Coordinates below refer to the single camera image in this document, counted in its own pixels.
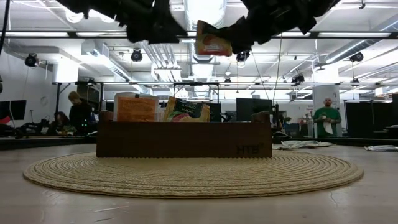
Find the cardboard box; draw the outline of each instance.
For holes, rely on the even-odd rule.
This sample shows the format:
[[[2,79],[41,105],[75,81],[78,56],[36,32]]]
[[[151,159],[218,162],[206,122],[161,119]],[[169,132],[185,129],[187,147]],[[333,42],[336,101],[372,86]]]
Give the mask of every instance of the cardboard box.
[[[270,123],[100,122],[97,157],[272,157]]]

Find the woven round mat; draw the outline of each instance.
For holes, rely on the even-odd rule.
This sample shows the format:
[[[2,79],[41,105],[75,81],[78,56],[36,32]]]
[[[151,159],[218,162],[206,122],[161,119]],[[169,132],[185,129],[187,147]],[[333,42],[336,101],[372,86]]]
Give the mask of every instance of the woven round mat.
[[[30,165],[40,185],[143,198],[233,198],[296,194],[362,177],[356,165],[330,156],[274,151],[264,159],[121,159],[73,154]]]

